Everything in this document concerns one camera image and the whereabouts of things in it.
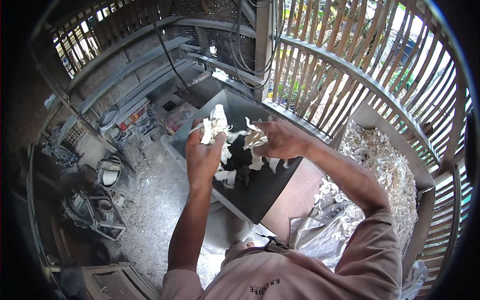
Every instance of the man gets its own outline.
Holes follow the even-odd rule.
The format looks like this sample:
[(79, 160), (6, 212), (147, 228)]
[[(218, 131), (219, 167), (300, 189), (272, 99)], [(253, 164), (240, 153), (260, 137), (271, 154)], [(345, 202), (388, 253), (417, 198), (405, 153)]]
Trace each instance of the man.
[(220, 273), (204, 291), (196, 274), (205, 234), (212, 177), (225, 135), (200, 143), (200, 130), (185, 147), (191, 198), (183, 209), (168, 250), (162, 299), (396, 299), (401, 286), (401, 252), (387, 195), (362, 166), (329, 148), (286, 120), (254, 122), (269, 143), (254, 149), (261, 156), (303, 156), (325, 173), (365, 213), (338, 262), (335, 273), (320, 260), (277, 245), (244, 242), (226, 254)]

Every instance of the concrete floor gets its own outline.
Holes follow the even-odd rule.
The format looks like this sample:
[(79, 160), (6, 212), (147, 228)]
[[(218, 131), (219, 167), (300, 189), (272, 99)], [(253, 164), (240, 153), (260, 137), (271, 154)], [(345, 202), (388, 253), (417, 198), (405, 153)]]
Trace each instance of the concrete floor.
[[(153, 134), (153, 143), (149, 146), (133, 137), (125, 147), (124, 155), (138, 174), (138, 187), (126, 195), (121, 209), (128, 229), (119, 241), (126, 258), (157, 289), (161, 289), (167, 272), (168, 245), (189, 192), (187, 173), (164, 149), (161, 135), (160, 132)], [(265, 234), (258, 226), (254, 232)], [(254, 232), (252, 238), (256, 246), (268, 241)], [(197, 273), (203, 288), (220, 271), (223, 259), (224, 255), (202, 249)]]

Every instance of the right hand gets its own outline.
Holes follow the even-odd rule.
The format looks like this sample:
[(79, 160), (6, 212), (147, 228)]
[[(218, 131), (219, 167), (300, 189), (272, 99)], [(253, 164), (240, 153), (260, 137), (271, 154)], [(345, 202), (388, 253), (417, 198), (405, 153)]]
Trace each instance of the right hand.
[(266, 134), (268, 143), (255, 147), (253, 151), (259, 156), (290, 159), (305, 156), (310, 136), (284, 119), (267, 122), (252, 122)]

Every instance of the beige t-shirt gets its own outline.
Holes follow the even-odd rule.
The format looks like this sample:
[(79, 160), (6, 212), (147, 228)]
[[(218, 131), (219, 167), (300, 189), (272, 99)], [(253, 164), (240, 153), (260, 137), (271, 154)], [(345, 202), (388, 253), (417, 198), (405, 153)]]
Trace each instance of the beige t-shirt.
[(218, 273), (204, 291), (190, 270), (163, 278), (162, 300), (397, 299), (401, 251), (391, 214), (379, 213), (355, 229), (335, 273), (295, 250), (249, 248)]

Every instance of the metal container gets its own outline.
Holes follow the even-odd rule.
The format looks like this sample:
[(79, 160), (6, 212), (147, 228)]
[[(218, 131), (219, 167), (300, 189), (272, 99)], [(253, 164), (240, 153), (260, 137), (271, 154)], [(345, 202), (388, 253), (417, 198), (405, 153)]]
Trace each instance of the metal container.
[[(247, 129), (245, 117), (249, 117), (250, 120), (268, 120), (269, 113), (262, 108), (262, 104), (242, 98), (226, 89), (220, 91), (178, 129), (168, 140), (168, 144), (165, 139), (162, 140), (167, 150), (176, 156), (185, 168), (185, 143), (193, 120), (208, 118), (216, 104), (223, 105), (228, 123), (233, 125), (233, 132)], [(240, 136), (229, 147), (232, 158), (228, 160), (227, 170), (241, 169), (252, 162), (252, 155), (249, 150), (243, 150), (243, 144), (244, 137)], [(301, 157), (289, 160), (290, 167), (287, 169), (278, 164), (276, 174), (268, 164), (260, 171), (251, 170), (248, 185), (245, 187), (236, 184), (233, 190), (225, 188), (222, 182), (213, 179), (212, 195), (241, 219), (258, 224), (283, 191), (301, 160)]]
[[(118, 174), (117, 179), (114, 181), (113, 184), (111, 185), (105, 185), (103, 182), (104, 178), (104, 172), (111, 172), (111, 171), (117, 171), (117, 168), (115, 167), (115, 164), (109, 164), (110, 161), (120, 163), (120, 172)], [(120, 193), (122, 195), (127, 195), (128, 192), (134, 191), (137, 189), (137, 176), (135, 174), (135, 171), (125, 162), (121, 161), (118, 157), (112, 156), (108, 159), (102, 159), (99, 163), (99, 170), (98, 174), (100, 177), (100, 182), (102, 183), (102, 186), (107, 189), (111, 190), (117, 193)]]

